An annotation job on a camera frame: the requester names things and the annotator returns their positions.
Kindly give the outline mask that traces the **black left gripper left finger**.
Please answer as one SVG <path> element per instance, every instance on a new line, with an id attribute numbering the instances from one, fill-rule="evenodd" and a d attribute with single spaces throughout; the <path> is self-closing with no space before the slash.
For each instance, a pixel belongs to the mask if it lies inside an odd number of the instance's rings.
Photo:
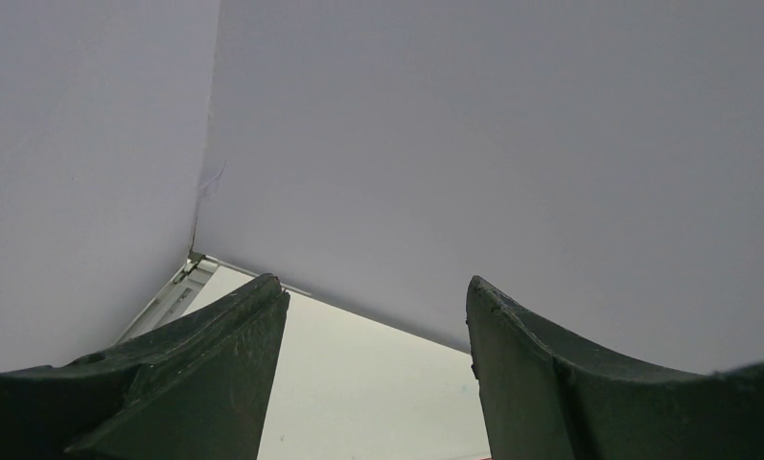
<path id="1" fill-rule="evenodd" d="M 263 274 L 61 366 L 0 373 L 0 459 L 254 459 L 289 310 Z"/>

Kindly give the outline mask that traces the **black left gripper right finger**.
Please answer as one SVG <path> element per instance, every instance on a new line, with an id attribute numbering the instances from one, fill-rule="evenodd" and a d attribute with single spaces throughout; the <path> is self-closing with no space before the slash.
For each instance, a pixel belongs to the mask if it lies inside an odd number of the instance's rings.
<path id="1" fill-rule="evenodd" d="M 708 375 L 655 365 L 477 276 L 466 323 L 495 459 L 764 459 L 764 362 Z"/>

